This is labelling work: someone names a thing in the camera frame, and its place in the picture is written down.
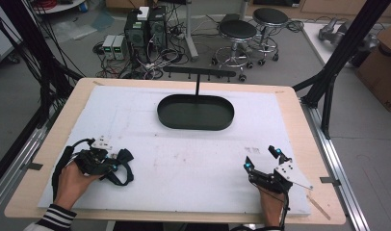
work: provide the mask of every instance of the black oval tray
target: black oval tray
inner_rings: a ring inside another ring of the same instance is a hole
[[[160,101],[157,114],[169,128],[219,131],[231,124],[234,107],[219,96],[172,94]]]

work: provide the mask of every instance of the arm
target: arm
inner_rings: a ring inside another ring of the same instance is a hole
[[[64,167],[54,203],[49,206],[42,219],[30,224],[24,231],[69,230],[70,224],[76,217],[76,214],[70,210],[88,186],[100,177],[100,175],[85,176],[74,162]]]
[[[282,212],[284,195],[258,187],[261,195],[261,209],[264,217],[264,230],[280,230],[279,218]]]

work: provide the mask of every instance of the black and white striped sleeve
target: black and white striped sleeve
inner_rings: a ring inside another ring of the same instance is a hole
[[[37,222],[37,225],[47,227],[55,231],[67,231],[70,228],[76,214],[58,205],[51,204],[45,215]]]

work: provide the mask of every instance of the hand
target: hand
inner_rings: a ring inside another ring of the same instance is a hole
[[[279,226],[280,213],[283,208],[283,193],[275,193],[258,186],[261,194],[261,209],[265,226]]]
[[[79,167],[74,162],[71,162],[61,172],[54,204],[71,210],[88,186],[100,177],[101,175],[85,176]]]

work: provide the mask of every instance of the cardboard box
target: cardboard box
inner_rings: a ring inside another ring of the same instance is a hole
[[[110,9],[138,9],[150,7],[157,1],[152,0],[106,0],[106,7]]]
[[[378,34],[380,45],[356,71],[357,77],[391,112],[391,26]]]

